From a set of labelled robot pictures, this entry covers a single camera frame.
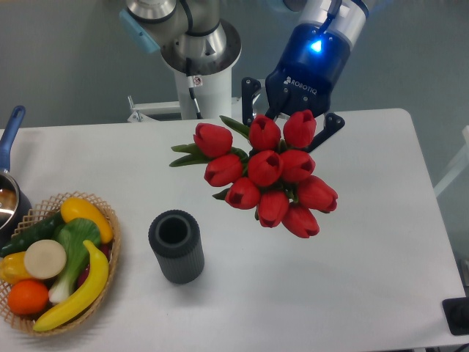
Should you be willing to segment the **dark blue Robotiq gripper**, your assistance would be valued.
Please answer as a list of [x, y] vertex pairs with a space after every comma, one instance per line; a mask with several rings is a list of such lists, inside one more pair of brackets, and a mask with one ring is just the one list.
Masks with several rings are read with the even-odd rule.
[[[343, 38], [317, 34], [318, 28], [308, 23], [296, 26], [289, 38], [276, 69], [265, 79], [270, 118], [279, 114], [292, 115], [310, 110], [314, 117], [327, 112], [330, 97], [344, 65], [350, 56], [350, 46]], [[262, 84], [252, 77], [241, 81], [243, 124], [254, 120], [253, 104]], [[323, 129], [305, 149], [311, 153], [345, 126], [343, 117], [328, 112]]]

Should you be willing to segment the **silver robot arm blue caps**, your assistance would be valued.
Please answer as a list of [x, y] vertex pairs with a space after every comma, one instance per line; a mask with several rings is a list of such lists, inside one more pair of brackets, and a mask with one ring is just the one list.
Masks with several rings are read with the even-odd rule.
[[[308, 109], [324, 118], [323, 129], [306, 146], [311, 152], [344, 127], [343, 118], [330, 111], [330, 96], [374, 2], [284, 1], [283, 6], [299, 13], [299, 22], [275, 70], [264, 81], [242, 80], [241, 124], [254, 121], [262, 92], [271, 119]], [[235, 27], [221, 18], [218, 1], [128, 1], [119, 19], [143, 51], [160, 51], [177, 85], [177, 105], [135, 105], [133, 114], [178, 111], [194, 120], [231, 111], [231, 70], [242, 45]]]

